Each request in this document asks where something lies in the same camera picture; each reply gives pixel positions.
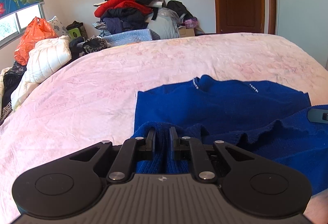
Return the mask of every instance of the floral pillow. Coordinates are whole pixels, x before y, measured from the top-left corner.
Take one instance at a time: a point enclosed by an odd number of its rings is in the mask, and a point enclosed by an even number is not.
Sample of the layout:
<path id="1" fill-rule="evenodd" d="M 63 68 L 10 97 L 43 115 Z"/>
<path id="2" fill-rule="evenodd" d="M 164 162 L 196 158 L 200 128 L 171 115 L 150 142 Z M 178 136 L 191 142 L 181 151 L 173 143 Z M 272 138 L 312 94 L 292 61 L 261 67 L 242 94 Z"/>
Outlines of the floral pillow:
<path id="1" fill-rule="evenodd" d="M 48 21 L 48 23 L 54 29 L 54 31 L 56 32 L 58 37 L 63 36 L 63 35 L 69 36 L 66 27 L 61 23 L 61 21 L 56 16 L 54 16 L 54 18 L 52 20 Z"/>

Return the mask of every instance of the red garment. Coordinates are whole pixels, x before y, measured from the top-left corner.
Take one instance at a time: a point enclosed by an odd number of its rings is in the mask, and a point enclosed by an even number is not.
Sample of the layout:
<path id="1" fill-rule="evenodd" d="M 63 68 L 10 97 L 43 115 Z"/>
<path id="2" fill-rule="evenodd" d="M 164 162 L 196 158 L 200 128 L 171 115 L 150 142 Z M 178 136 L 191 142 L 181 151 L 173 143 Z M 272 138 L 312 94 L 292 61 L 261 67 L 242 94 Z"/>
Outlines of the red garment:
<path id="1" fill-rule="evenodd" d="M 95 11 L 95 17 L 101 18 L 102 15 L 108 9 L 112 8 L 124 8 L 124 7 L 133 7 L 141 11 L 142 14 L 149 14 L 152 12 L 150 7 L 146 7 L 136 3 L 136 0 L 109 0 L 106 3 L 102 4 Z"/>
<path id="2" fill-rule="evenodd" d="M 118 4 L 116 7 L 114 8 L 125 8 L 125 7 L 133 7 L 136 8 L 138 10 L 141 11 L 142 14 L 146 15 L 146 14 L 150 14 L 153 12 L 153 10 L 150 7 L 146 7 L 143 5 L 138 4 L 137 2 L 134 1 L 124 1 L 120 4 Z"/>

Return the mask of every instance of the white puffer jacket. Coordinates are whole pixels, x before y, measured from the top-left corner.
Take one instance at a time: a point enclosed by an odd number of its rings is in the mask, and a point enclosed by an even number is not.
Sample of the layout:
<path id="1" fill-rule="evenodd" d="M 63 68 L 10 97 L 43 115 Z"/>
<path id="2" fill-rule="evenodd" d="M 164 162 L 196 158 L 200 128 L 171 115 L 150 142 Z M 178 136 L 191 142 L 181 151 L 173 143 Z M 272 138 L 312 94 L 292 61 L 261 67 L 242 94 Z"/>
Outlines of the white puffer jacket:
<path id="1" fill-rule="evenodd" d="M 11 95 L 13 110 L 17 110 L 40 83 L 72 59 L 69 50 L 69 37 L 61 36 L 39 41 L 35 48 L 29 52 L 29 55 L 27 71 L 24 73 L 18 88 Z"/>

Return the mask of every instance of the bedspread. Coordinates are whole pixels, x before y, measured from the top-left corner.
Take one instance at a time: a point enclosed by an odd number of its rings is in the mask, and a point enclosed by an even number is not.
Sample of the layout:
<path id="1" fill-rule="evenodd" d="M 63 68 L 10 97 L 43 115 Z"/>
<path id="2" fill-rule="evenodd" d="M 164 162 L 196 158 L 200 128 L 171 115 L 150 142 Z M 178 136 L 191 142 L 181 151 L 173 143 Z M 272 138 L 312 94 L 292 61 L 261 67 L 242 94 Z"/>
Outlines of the bedspread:
<path id="1" fill-rule="evenodd" d="M 0 126 L 0 223 L 19 215 L 11 196 L 24 171 L 101 140 L 133 134 L 138 90 L 189 81 L 269 80 L 328 103 L 328 72 L 274 35 L 223 34 L 130 44 L 86 55 L 44 81 Z"/>

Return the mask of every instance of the blue garment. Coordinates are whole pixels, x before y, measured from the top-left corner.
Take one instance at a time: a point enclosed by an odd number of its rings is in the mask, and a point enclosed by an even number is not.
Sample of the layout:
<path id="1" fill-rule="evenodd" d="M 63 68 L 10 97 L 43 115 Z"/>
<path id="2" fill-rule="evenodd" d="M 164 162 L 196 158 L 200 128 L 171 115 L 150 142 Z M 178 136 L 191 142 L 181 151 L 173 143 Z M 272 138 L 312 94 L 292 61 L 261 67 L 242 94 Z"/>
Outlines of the blue garment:
<path id="1" fill-rule="evenodd" d="M 171 159 L 169 128 L 175 126 L 179 137 L 224 140 L 297 169 L 316 194 L 328 188 L 328 125 L 309 122 L 310 108 L 307 94 L 276 83 L 219 82 L 207 75 L 139 92 L 133 137 L 147 136 L 150 127 L 157 135 L 154 160 L 139 162 L 137 172 L 188 171 L 186 161 Z"/>

